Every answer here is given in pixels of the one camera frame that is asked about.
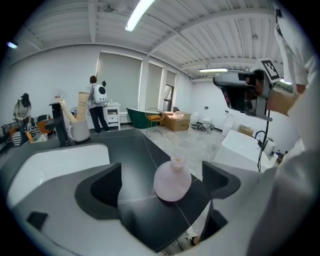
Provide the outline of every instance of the drawer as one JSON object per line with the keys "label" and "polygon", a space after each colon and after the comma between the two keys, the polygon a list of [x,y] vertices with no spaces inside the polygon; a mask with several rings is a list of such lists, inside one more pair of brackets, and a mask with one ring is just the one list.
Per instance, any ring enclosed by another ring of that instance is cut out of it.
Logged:
{"label": "drawer", "polygon": [[108,123],[118,122],[118,115],[117,114],[108,114],[107,121],[108,121]]}

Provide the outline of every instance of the black surface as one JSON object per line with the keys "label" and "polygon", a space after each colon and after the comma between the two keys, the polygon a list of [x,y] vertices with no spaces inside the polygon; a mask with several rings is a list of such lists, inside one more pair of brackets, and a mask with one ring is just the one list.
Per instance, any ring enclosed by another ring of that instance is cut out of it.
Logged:
{"label": "black surface", "polygon": [[213,208],[213,203],[211,201],[204,229],[200,236],[200,242],[214,235],[216,232],[222,229],[227,223],[228,221],[222,216],[222,214]]}
{"label": "black surface", "polygon": [[74,198],[82,210],[97,220],[120,219],[118,195],[121,186],[121,164],[115,163],[80,182]]}
{"label": "black surface", "polygon": [[44,225],[47,217],[48,217],[47,213],[33,211],[30,213],[26,221],[30,223],[34,228],[41,231],[41,228]]}
{"label": "black surface", "polygon": [[202,162],[203,183],[211,193],[212,199],[225,199],[241,186],[240,179],[207,161]]}
{"label": "black surface", "polygon": [[[122,188],[118,196],[122,224],[141,242],[158,252],[174,242],[192,225],[210,201],[205,185],[192,175],[190,190],[176,203],[160,200],[153,188],[157,167],[170,157],[138,129],[91,134],[72,145],[104,144],[111,164],[121,163]],[[17,149],[0,171],[4,198],[22,164],[32,155],[60,148],[59,141],[26,144]]]}

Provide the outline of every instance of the fluorescent light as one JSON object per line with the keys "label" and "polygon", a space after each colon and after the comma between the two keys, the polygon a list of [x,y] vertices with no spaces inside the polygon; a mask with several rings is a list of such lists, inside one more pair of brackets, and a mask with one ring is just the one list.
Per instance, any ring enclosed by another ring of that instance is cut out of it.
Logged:
{"label": "fluorescent light", "polygon": [[283,78],[280,80],[280,82],[285,83],[287,85],[292,85],[292,82],[286,82]]}
{"label": "fluorescent light", "polygon": [[209,73],[209,72],[228,72],[226,68],[205,68],[199,69],[201,73]]}
{"label": "fluorescent light", "polygon": [[155,0],[140,0],[133,13],[131,14],[131,17],[124,30],[132,32],[135,29],[138,21],[141,19],[142,15],[145,14],[146,10],[150,7],[150,5],[152,5],[154,1]]}
{"label": "fluorescent light", "polygon": [[13,49],[18,47],[18,44],[16,42],[6,42],[6,45]]}

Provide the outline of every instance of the white shirt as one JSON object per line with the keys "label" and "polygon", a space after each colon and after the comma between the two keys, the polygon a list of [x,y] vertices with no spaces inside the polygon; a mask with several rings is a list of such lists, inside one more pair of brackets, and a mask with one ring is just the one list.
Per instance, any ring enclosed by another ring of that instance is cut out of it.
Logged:
{"label": "white shirt", "polygon": [[15,113],[15,118],[22,121],[27,117],[31,116],[31,107],[30,106],[24,107],[24,105],[21,102],[21,99],[19,99],[18,103],[15,104],[14,113]]}
{"label": "white shirt", "polygon": [[318,98],[320,94],[319,86],[315,85],[320,83],[320,70],[317,54],[308,37],[283,8],[281,8],[281,14],[282,17],[278,17],[278,24],[282,37],[277,31],[275,31],[275,37],[283,58],[284,80],[307,85],[305,92],[288,112],[290,121],[297,129],[301,139],[284,156],[282,162],[286,162],[305,150],[320,147],[319,140],[317,140],[319,137],[317,129],[320,127]]}

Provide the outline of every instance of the yellow chair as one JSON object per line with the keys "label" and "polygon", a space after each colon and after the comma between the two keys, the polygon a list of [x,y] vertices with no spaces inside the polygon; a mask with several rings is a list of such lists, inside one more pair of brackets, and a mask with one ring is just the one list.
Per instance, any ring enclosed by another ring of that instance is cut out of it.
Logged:
{"label": "yellow chair", "polygon": [[151,136],[148,135],[148,129],[152,127],[153,123],[155,123],[155,130],[162,135],[161,131],[158,130],[158,123],[161,123],[161,121],[165,118],[165,115],[162,113],[162,111],[160,111],[159,109],[155,108],[155,107],[150,107],[146,110],[145,112],[145,116],[146,118],[148,118],[148,126],[146,128],[146,132],[145,134],[147,136]]}

